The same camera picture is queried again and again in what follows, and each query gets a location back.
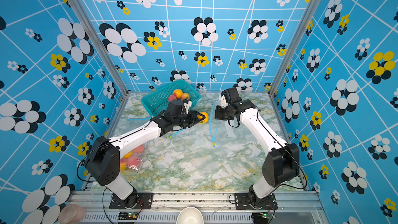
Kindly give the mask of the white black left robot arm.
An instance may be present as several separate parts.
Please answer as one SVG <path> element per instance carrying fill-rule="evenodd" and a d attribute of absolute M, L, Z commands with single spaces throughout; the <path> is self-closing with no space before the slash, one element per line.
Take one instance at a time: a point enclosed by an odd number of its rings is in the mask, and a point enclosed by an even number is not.
<path fill-rule="evenodd" d="M 127 208 L 132 208 L 138 202 L 138 193 L 121 174 L 120 160 L 148 141 L 208 119 L 205 114 L 191 110 L 191 104 L 189 100 L 172 100 L 165 110 L 141 127 L 109 139 L 97 138 L 84 157 L 84 167 L 98 184 L 109 189 Z"/>

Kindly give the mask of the pink peach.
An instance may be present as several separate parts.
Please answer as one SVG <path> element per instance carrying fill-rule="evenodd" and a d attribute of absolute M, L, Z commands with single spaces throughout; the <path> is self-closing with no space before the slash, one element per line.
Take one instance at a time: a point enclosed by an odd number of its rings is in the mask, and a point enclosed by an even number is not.
<path fill-rule="evenodd" d="M 140 154 L 144 151 L 144 145 L 140 145 L 137 148 L 134 148 L 133 151 L 137 154 Z"/>

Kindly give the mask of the yellow orange peach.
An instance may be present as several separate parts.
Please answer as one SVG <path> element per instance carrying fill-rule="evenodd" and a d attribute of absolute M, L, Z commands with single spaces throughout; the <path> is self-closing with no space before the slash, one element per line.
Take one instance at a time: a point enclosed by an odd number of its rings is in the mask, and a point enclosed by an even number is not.
<path fill-rule="evenodd" d="M 122 158 L 120 159 L 120 170 L 124 171 L 127 168 L 127 159 Z"/>

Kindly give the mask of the clear zip bag blue zipper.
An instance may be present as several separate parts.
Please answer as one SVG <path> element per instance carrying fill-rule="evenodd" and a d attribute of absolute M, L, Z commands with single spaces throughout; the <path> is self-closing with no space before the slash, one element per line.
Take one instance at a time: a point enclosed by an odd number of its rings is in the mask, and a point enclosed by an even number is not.
<path fill-rule="evenodd" d="M 127 134 L 127 133 L 139 130 L 141 127 L 144 127 L 149 122 L 149 120 L 150 120 L 150 118 L 129 119 L 127 121 L 127 126 L 121 130 L 120 135 L 125 136 L 125 134 Z M 124 158 L 127 159 L 127 168 L 126 169 L 138 171 L 139 166 L 142 162 L 142 158 L 141 158 L 142 153 L 137 154 L 133 151 L 133 149 L 129 150 L 128 153 L 123 156 Z"/>

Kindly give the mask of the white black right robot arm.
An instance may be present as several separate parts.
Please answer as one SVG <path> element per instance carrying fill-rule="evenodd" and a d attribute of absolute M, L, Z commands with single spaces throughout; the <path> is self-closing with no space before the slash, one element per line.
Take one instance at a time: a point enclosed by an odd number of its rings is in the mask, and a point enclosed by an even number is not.
<path fill-rule="evenodd" d="M 298 177 L 300 151 L 297 145 L 282 139 L 260 116 L 260 111 L 250 100 L 226 100 L 220 98 L 216 106 L 215 118 L 231 121 L 236 119 L 254 135 L 265 152 L 261 168 L 262 177 L 249 188 L 248 198 L 252 207 L 262 208 L 273 202 L 273 192 L 282 184 Z"/>

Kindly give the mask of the yellow round peach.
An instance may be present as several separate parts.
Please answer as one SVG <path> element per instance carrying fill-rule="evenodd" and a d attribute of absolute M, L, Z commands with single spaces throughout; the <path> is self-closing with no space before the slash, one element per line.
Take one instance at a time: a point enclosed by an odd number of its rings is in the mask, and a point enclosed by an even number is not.
<path fill-rule="evenodd" d="M 206 112 L 200 112 L 198 115 L 198 120 L 201 124 L 205 124 L 209 121 L 208 114 Z"/>

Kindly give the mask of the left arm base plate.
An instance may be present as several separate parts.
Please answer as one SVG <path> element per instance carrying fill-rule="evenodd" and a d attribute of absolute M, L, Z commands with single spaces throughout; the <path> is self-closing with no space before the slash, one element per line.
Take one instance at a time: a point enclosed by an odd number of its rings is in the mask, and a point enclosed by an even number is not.
<path fill-rule="evenodd" d="M 138 192 L 129 196 L 126 200 L 121 200 L 115 194 L 109 205 L 110 209 L 151 209 L 154 193 Z"/>

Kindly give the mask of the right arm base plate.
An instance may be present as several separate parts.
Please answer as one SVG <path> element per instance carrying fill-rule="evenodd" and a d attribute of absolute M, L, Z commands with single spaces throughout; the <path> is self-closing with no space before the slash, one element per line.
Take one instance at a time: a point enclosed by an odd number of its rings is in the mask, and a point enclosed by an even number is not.
<path fill-rule="evenodd" d="M 235 193 L 233 203 L 237 210 L 276 210 L 278 209 L 274 194 L 259 199 L 252 192 Z"/>

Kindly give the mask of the teal plastic mesh basket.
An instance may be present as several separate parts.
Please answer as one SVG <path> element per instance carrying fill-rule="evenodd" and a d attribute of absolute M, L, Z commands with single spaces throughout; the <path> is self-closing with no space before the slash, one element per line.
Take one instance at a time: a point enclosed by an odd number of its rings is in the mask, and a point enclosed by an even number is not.
<path fill-rule="evenodd" d="M 201 95 L 190 84 L 180 79 L 144 96 L 141 99 L 141 103 L 150 116 L 156 116 L 161 111 L 167 109 L 169 96 L 171 96 L 176 89 L 181 89 L 183 93 L 190 94 L 190 101 L 192 102 L 190 109 L 193 109 L 201 99 Z"/>

